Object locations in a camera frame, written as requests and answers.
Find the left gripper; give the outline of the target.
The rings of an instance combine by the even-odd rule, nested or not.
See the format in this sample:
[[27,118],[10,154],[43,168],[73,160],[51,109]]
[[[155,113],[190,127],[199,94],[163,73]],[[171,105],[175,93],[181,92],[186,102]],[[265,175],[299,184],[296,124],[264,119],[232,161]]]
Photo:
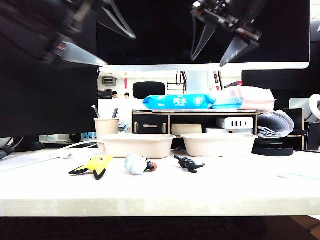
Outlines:
[[[135,40],[136,35],[125,21],[114,0],[102,0],[98,10],[97,22],[123,37]],[[72,34],[82,30],[83,22],[92,11],[93,0],[71,0],[66,18],[56,34],[54,42],[43,56],[48,64],[66,61],[75,64],[105,67],[109,64],[94,54],[79,47],[73,40]]]

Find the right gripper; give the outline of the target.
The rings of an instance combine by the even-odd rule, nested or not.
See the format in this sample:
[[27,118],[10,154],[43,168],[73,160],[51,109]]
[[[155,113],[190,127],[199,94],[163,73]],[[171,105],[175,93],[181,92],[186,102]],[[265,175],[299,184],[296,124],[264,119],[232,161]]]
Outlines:
[[[257,49],[262,33],[252,23],[262,10],[261,0],[195,1],[190,12],[193,27],[191,61],[196,60],[218,27],[239,35],[232,39],[220,60],[220,67]],[[197,31],[197,22],[203,23],[201,32]]]

